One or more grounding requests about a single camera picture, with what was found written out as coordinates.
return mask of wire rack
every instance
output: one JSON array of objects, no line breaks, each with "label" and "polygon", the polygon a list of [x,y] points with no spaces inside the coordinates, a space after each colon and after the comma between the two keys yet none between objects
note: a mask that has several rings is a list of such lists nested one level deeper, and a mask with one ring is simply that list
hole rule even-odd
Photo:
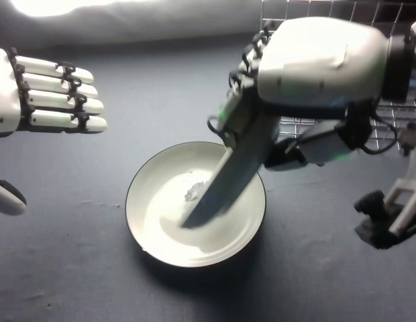
[{"label": "wire rack", "polygon": [[[267,21],[273,24],[272,34],[287,19],[298,17],[334,17],[378,28],[385,36],[409,32],[416,21],[416,3],[348,1],[348,0],[262,0],[260,29]],[[408,97],[403,104],[381,101],[378,114],[397,128],[405,127],[410,121],[416,122],[416,97]],[[280,121],[280,135],[297,137],[307,128],[321,120],[283,117]],[[390,129],[372,121],[371,144],[382,148],[394,135]]]}]

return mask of bowl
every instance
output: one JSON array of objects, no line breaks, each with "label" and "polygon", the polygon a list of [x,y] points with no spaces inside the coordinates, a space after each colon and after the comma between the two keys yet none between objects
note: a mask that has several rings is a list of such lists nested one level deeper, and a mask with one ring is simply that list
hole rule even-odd
[{"label": "bowl", "polygon": [[127,191],[125,214],[146,253],[173,266],[209,266],[237,254],[256,235],[266,210],[258,174],[226,214],[198,228],[180,227],[186,203],[197,202],[197,189],[224,153],[220,144],[188,142],[161,151],[140,168]]}]

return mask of plate rim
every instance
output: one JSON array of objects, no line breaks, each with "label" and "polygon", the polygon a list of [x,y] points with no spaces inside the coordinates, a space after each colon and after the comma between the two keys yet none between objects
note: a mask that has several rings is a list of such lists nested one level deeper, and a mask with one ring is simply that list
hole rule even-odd
[{"label": "plate rim", "polygon": [[[140,243],[138,242],[138,240],[136,239],[136,237],[134,236],[134,234],[132,233],[132,230],[131,230],[131,228],[129,226],[128,216],[127,216],[127,198],[129,197],[130,188],[131,188],[132,184],[134,183],[134,180],[135,180],[136,176],[138,175],[138,173],[140,173],[140,171],[142,170],[142,168],[145,167],[145,165],[147,165],[147,163],[149,163],[153,158],[155,158],[157,155],[159,155],[159,154],[161,154],[161,153],[163,153],[163,152],[165,152],[165,151],[167,151],[167,150],[169,150],[171,148],[175,148],[177,146],[181,146],[181,145],[184,145],[184,144],[190,144],[190,143],[207,143],[207,144],[215,144],[217,146],[224,146],[223,144],[220,144],[220,143],[217,143],[217,142],[208,142],[208,141],[188,141],[188,142],[178,143],[178,144],[175,144],[173,146],[169,146],[168,148],[159,151],[158,153],[156,153],[155,155],[153,155],[151,158],[149,158],[147,161],[145,161],[144,164],[142,166],[140,166],[140,168],[138,169],[138,171],[135,173],[134,177],[132,178],[132,181],[130,182],[130,184],[129,184],[128,188],[127,188],[126,199],[125,199],[125,207],[124,207],[125,208],[126,225],[127,225],[127,228],[129,229],[129,232],[130,232],[131,236],[133,237],[133,239],[135,240],[135,242],[137,243],[137,245],[138,245],[138,247],[140,249],[143,249],[143,248],[140,245]],[[197,263],[196,265],[185,266],[185,265],[178,265],[178,264],[172,264],[170,262],[165,262],[165,261],[161,260],[160,258],[157,258],[157,257],[153,256],[148,251],[144,251],[144,252],[147,253],[148,255],[150,255],[151,258],[154,258],[155,260],[158,260],[159,262],[162,262],[162,263],[165,263],[167,265],[174,266],[174,267],[179,267],[179,268],[203,268],[203,267],[208,267],[208,266],[214,266],[216,264],[219,264],[219,263],[222,263],[222,262],[225,262],[225,261],[229,261],[233,257],[237,256],[256,237],[256,235],[258,234],[258,232],[260,231],[260,228],[262,227],[262,225],[264,223],[264,219],[265,219],[265,216],[266,216],[266,206],[267,206],[266,188],[264,186],[264,182],[262,180],[262,177],[260,176],[260,174],[259,174],[258,171],[257,171],[256,174],[259,177],[260,182],[262,183],[263,193],[264,193],[264,209],[263,209],[262,220],[260,221],[260,225],[257,228],[257,230],[255,231],[254,235],[247,241],[247,243],[243,244],[242,247],[236,253],[232,254],[230,257],[224,258],[222,260],[218,260],[216,262],[212,262],[212,263],[208,263],[208,264],[202,264],[202,265],[199,265]]]}]

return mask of gray table surface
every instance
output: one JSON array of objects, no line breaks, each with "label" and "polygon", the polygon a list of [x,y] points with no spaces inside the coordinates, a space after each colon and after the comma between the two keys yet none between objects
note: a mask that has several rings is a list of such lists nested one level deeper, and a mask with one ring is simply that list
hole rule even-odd
[{"label": "gray table surface", "polygon": [[0,322],[416,321],[416,237],[376,251],[353,232],[362,219],[353,202],[406,169],[396,152],[262,170],[262,233],[224,276],[219,267],[198,280],[204,272],[139,251],[125,222],[129,183],[171,145],[218,142],[205,120],[243,45],[49,53],[93,72],[109,129],[0,139],[0,176],[29,203],[21,217],[0,215]]}]

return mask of robotic hand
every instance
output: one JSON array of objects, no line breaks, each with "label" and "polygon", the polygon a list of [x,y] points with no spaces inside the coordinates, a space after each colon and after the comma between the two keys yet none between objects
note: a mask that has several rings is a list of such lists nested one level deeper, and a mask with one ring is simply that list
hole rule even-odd
[{"label": "robotic hand", "polygon": [[[99,133],[107,122],[92,74],[68,62],[58,64],[0,49],[0,138],[15,131]],[[0,212],[19,215],[23,195],[0,179]]]},{"label": "robotic hand", "polygon": [[[376,28],[323,17],[287,20],[272,36],[268,30],[246,48],[238,70],[229,75],[223,110],[208,120],[227,152],[183,227],[225,213],[261,165],[269,170],[321,165],[358,148],[383,153],[396,143],[397,130],[386,124],[396,140],[381,150],[365,146],[370,120],[384,123],[376,114],[379,101],[403,102],[416,89],[416,23],[412,35],[390,38]],[[281,116],[325,121],[279,141]],[[387,198],[397,197],[397,191],[392,194]],[[356,204],[358,211],[372,212],[370,225],[356,228],[361,239],[389,248],[416,232],[416,208],[405,207],[407,215],[400,216],[403,207],[384,205],[379,194],[372,197]]]}]

